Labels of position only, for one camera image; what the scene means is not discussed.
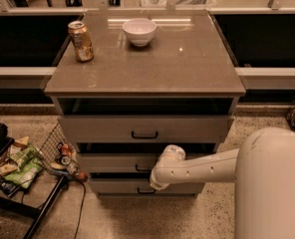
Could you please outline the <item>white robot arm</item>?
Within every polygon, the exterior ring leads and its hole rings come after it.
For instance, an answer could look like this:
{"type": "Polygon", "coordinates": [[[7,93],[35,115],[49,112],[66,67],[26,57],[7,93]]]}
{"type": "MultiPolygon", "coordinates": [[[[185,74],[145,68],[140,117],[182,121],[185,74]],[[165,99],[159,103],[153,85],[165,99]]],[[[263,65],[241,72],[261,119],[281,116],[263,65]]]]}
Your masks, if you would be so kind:
{"type": "Polygon", "coordinates": [[[266,127],[241,147],[186,159],[177,145],[165,148],[150,174],[150,186],[232,182],[234,239],[295,239],[295,132],[266,127]]]}

